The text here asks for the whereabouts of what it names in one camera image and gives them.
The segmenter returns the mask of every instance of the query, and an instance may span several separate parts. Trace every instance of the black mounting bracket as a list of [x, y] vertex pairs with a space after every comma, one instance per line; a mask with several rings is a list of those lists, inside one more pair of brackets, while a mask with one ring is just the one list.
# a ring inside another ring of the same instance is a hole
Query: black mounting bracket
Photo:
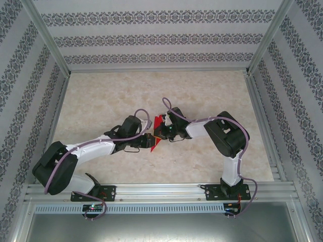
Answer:
[[[116, 186], [103, 186], [103, 185], [100, 186], [97, 198], [100, 198], [105, 202], [114, 202], [115, 197], [116, 197]], [[71, 202], [97, 202], [97, 200], [84, 197], [77, 193], [72, 193]]]
[[201, 185], [200, 187], [205, 190], [205, 197], [207, 201], [238, 200], [239, 194], [241, 196], [241, 200], [251, 199], [248, 184], [242, 184], [235, 193], [230, 195], [224, 194], [221, 186], [221, 184], [207, 184]]

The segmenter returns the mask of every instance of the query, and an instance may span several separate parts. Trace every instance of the beige marble floor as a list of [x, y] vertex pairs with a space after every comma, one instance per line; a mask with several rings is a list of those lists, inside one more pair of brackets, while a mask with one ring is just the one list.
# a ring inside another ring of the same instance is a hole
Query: beige marble floor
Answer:
[[[153, 117], [165, 113], [168, 97], [190, 119], [228, 111], [249, 132], [250, 145], [242, 174], [273, 181], [243, 75], [230, 72], [132, 72], [72, 74], [54, 141], [80, 143], [96, 138], [128, 115], [145, 108]], [[170, 143], [161, 141], [151, 153], [118, 152], [81, 165], [100, 183], [219, 182], [222, 155], [210, 137]]]

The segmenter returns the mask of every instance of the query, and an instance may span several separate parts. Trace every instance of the red object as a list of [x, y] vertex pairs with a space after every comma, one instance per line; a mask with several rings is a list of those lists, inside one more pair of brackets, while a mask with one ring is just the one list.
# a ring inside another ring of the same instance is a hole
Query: red object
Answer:
[[[161, 123], [163, 123], [163, 117], [162, 115], [159, 115], [158, 117], [155, 116], [155, 121], [153, 123], [153, 129], [155, 130]], [[154, 148], [158, 145], [158, 143], [161, 141], [161, 139], [156, 138], [156, 144], [151, 147], [150, 152], [154, 150]]]

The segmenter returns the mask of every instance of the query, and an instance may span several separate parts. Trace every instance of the patterned wallpaper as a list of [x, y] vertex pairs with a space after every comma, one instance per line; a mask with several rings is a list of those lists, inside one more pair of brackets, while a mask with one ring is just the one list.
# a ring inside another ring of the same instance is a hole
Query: patterned wallpaper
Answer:
[[65, 78], [18, 0], [0, 3], [0, 241], [14, 227]]
[[34, 3], [75, 71], [246, 68], [281, 0]]
[[296, 0], [253, 73], [314, 241], [323, 241], [323, 5]]

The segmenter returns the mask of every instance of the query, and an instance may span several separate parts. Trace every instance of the enclosure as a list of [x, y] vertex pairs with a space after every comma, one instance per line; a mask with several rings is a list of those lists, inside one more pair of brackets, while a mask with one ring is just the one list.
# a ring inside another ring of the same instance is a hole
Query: enclosure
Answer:
[[[2, 0], [0, 241], [323, 240], [322, 4]], [[224, 169], [209, 137], [78, 167], [116, 186], [101, 222], [71, 193], [43, 194], [31, 170], [52, 142], [94, 139], [139, 108], [153, 120], [162, 97], [249, 132], [249, 211], [227, 219], [200, 189]]]

